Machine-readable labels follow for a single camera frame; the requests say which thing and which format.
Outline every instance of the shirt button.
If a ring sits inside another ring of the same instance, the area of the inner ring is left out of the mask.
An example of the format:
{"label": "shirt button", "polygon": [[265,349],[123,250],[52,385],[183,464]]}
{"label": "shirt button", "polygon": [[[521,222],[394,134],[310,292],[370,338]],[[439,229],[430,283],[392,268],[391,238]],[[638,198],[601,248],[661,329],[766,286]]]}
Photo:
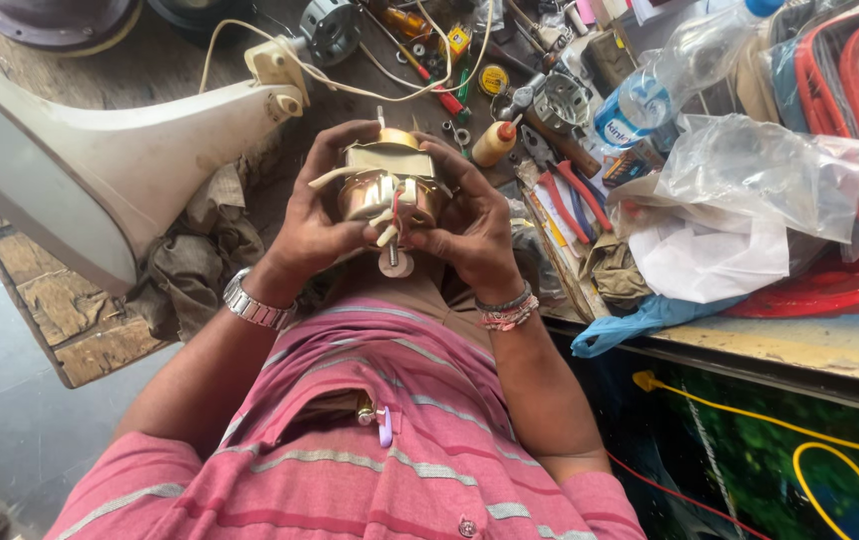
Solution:
{"label": "shirt button", "polygon": [[477,524],[470,520],[460,521],[459,533],[467,538],[472,538],[477,533]]}

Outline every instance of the plastic bottle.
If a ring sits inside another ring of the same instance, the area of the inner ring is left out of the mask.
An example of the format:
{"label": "plastic bottle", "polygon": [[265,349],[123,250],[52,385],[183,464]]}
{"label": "plastic bottle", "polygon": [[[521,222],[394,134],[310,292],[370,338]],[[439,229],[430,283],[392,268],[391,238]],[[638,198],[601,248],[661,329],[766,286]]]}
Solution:
{"label": "plastic bottle", "polygon": [[516,125],[522,114],[512,122],[494,122],[472,145],[472,160],[480,167],[492,167],[516,144]]}
{"label": "plastic bottle", "polygon": [[629,148],[669,122],[698,92],[723,80],[754,25],[783,0],[743,0],[688,20],[659,53],[626,78],[592,118],[603,143]]}

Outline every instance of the blue plastic bag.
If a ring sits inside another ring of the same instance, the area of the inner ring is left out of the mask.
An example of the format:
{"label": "blue plastic bag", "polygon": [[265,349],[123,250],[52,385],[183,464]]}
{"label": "blue plastic bag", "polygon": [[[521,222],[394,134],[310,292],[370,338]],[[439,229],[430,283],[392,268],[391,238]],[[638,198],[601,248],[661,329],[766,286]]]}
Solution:
{"label": "blue plastic bag", "polygon": [[[651,294],[639,303],[639,310],[625,317],[603,317],[592,321],[572,340],[572,353],[584,359],[591,359],[616,347],[624,340],[649,336],[665,327],[688,323],[694,319],[712,315],[735,306],[746,300],[749,295],[736,296],[709,303],[696,303],[688,300],[674,300],[665,296]],[[590,338],[595,342],[587,343]]]}

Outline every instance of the purple pen clip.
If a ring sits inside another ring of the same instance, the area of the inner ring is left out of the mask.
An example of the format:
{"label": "purple pen clip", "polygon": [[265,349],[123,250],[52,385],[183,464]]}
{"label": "purple pen clip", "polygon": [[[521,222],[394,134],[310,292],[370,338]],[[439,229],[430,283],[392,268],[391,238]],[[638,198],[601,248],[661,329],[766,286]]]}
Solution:
{"label": "purple pen clip", "polygon": [[393,444],[393,420],[388,406],[382,408],[382,417],[384,422],[379,425],[379,446],[389,448]]}

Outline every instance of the hand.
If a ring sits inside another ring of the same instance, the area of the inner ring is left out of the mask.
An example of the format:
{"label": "hand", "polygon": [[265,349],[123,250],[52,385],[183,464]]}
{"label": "hand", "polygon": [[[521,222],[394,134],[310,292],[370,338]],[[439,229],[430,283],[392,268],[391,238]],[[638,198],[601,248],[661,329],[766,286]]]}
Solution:
{"label": "hand", "polygon": [[414,246],[449,261],[460,279],[484,304],[505,304],[523,293],[523,277],[513,258],[507,198],[495,190],[484,175],[459,152],[438,138],[413,132],[439,166],[459,184],[450,208],[470,222],[465,229],[443,223],[443,227],[414,230]]}
{"label": "hand", "polygon": [[244,281],[244,289],[256,300],[261,300],[260,289],[265,290],[264,297],[273,294],[266,289],[278,288],[280,280],[289,289],[295,287],[292,291],[295,297],[303,283],[316,272],[333,264],[338,257],[376,240],[375,229],[367,227],[365,221],[334,223],[319,193],[309,183],[336,166],[343,147],[355,141],[373,141],[379,132],[379,122],[353,120],[316,135],[293,184],[282,228],[266,255]]}

